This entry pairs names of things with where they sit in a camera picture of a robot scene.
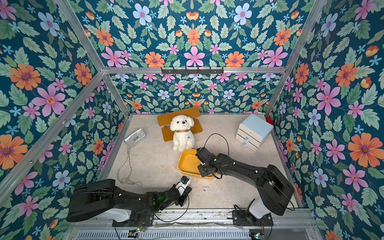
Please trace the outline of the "black hook rail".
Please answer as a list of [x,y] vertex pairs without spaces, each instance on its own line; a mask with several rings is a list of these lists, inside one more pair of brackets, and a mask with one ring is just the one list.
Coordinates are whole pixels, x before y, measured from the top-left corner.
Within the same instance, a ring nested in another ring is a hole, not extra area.
[[224,74],[224,68],[161,68],[161,74],[173,74],[173,75],[189,75],[189,74],[201,74],[201,75],[214,75]]

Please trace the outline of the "white plush dog toy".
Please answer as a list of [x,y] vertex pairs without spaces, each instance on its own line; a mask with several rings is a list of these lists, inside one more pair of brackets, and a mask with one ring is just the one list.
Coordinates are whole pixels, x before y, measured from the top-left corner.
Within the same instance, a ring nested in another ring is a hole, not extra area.
[[170,125],[173,135],[173,150],[183,152],[195,146],[195,137],[191,128],[195,125],[194,120],[186,115],[173,117]]

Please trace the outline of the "white mini drawer cabinet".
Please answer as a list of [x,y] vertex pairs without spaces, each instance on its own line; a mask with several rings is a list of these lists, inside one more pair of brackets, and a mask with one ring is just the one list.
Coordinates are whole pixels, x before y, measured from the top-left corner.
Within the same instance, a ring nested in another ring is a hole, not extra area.
[[240,123],[236,139],[253,152],[257,152],[273,130],[273,125],[257,115],[249,115]]

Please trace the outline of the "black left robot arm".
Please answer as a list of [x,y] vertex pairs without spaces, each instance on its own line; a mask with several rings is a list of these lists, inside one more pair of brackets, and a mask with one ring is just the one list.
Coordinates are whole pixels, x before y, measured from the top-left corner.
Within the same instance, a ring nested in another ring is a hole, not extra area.
[[191,180],[183,176],[169,190],[145,194],[125,191],[117,187],[113,179],[81,185],[70,198],[66,220],[75,223],[105,218],[121,223],[140,213],[157,213],[172,205],[182,207],[192,190],[190,183]]

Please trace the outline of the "aluminium frame rail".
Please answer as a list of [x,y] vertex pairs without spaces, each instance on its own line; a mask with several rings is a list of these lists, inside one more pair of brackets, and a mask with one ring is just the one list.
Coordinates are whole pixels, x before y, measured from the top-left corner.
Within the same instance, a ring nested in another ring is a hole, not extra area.
[[[234,227],[236,224],[250,226],[252,221],[233,213],[234,209],[170,209],[157,213],[153,217],[153,227]],[[271,214],[261,222],[264,227],[273,222],[274,229],[309,229],[316,228],[316,221],[308,209],[286,211],[284,215]]]

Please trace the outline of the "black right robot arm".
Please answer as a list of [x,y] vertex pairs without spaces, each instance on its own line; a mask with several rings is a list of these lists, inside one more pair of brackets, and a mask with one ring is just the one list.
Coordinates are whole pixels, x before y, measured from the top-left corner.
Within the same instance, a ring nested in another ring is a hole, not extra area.
[[276,166],[251,166],[224,154],[214,155],[205,147],[197,149],[196,157],[201,162],[198,165],[201,177],[216,174],[234,177],[255,187],[269,212],[282,216],[288,209],[295,188]]

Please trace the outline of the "silver clutch purse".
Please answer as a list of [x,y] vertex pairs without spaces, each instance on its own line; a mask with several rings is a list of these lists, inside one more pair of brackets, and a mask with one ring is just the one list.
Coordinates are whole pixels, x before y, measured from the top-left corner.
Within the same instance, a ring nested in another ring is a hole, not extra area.
[[127,136],[124,139],[124,142],[128,145],[129,148],[133,148],[144,141],[146,138],[146,134],[142,128],[137,129],[132,134]]

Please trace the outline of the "yellow plastic storage box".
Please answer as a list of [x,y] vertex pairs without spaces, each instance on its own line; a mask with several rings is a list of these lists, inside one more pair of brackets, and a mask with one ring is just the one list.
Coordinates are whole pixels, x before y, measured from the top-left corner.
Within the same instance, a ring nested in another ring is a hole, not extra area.
[[196,177],[202,179],[198,166],[201,165],[201,161],[196,156],[196,149],[187,149],[181,153],[178,169],[184,175]]

